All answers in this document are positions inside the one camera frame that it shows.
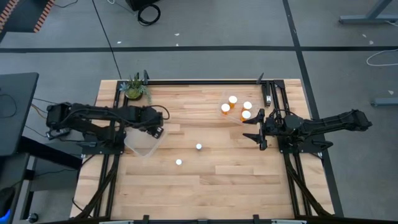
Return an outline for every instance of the wood plank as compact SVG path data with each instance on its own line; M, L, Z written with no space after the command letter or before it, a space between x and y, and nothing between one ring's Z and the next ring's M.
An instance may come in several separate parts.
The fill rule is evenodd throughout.
M300 80L285 80L290 109L309 118ZM97 106L112 106L115 80L103 80ZM268 149L260 151L242 133L256 133L254 125L242 126L220 116L220 98L233 91L239 99L263 106L256 85L168 85L150 86L153 105L165 106L167 136L150 157L140 157L130 149L121 156L112 209L112 219L250 219L293 218L284 160L276 138L267 137ZM146 105L146 99L134 102ZM266 114L274 109L265 108ZM106 126L107 121L95 121ZM201 143L201 151L195 145ZM322 162L302 154L307 186L326 210L333 213ZM177 166L176 159L183 164ZM103 156L95 156L82 168L75 194L84 207L98 187ZM303 213L301 193L297 195ZM107 192L102 201L104 214ZM79 211L73 207L71 216Z

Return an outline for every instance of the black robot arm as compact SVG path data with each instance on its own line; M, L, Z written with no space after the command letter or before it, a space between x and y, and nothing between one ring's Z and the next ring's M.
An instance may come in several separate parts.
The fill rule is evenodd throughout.
M266 136L283 137L284 142L292 148L298 148L304 140L317 134L325 134L333 131L365 131L372 123L365 114L359 110L351 110L323 119L303 119L291 112L284 118L274 117L275 110L264 122L264 109L260 109L255 118L244 121L247 124L260 123L259 134L243 135L260 144L260 150L267 148Z
M60 103L47 107L46 125L50 130L70 128L84 134L91 134L100 141L116 142L121 135L115 135L113 127L99 127L90 122L91 119L119 122L127 127L146 131L154 138L159 138L163 132L163 117L151 106L124 106L108 108L82 105L79 103Z

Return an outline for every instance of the potted plant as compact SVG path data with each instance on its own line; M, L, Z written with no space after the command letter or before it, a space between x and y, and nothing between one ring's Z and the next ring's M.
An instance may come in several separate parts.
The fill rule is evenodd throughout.
M148 104L152 103L152 95L148 87L144 85L143 80L139 79L139 73L134 76L134 79L122 83L120 85L120 91L124 92L124 95L132 101L138 101L145 94L147 95Z

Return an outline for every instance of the white cable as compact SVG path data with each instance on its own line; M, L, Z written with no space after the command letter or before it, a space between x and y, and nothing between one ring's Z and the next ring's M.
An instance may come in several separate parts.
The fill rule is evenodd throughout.
M396 27L398 27L398 25L397 24L395 24L395 23L392 23L392 22L390 22L390 21L386 21L388 24L391 24L391 25L393 25L393 26L396 26Z
M386 21L386 23L388 23L388 24L391 24L391 25L393 25L393 26L396 26L396 27L398 27L398 25L397 25L397 24L395 24L395 23L392 23L392 22L390 22L390 21ZM380 51L380 52L378 52L378 53L376 53L376 54L374 54L374 55L372 55L372 56L368 57L368 59L366 59L366 63L367 63L367 65L370 65L370 66L375 66L375 67L383 67L383 66L395 66L395 65L398 65L398 63L392 63L392 64L380 64L380 65L376 65L376 64L371 64L371 63L369 63L369 60L370 60L371 58L373 58L374 56L376 56L376 55L383 54L383 53L386 53L386 52L394 52L394 51L397 51L397 50L398 50L398 49L395 49L395 50L383 50L383 51Z

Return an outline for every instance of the orange cup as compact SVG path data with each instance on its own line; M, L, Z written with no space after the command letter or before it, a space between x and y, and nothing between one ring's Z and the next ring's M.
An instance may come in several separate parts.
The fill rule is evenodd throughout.
M225 115L228 114L229 110L231 109L231 107L228 104L223 104L221 105L221 112Z
M228 104L231 107L231 109L235 107L236 102L238 102L238 98L236 96L230 96L228 98Z
M243 122L243 121L249 119L250 116L251 116L250 111L243 111L242 112L242 116L241 116L241 121Z
M253 105L250 102L246 101L243 103L242 112L245 110L249 111L252 107Z

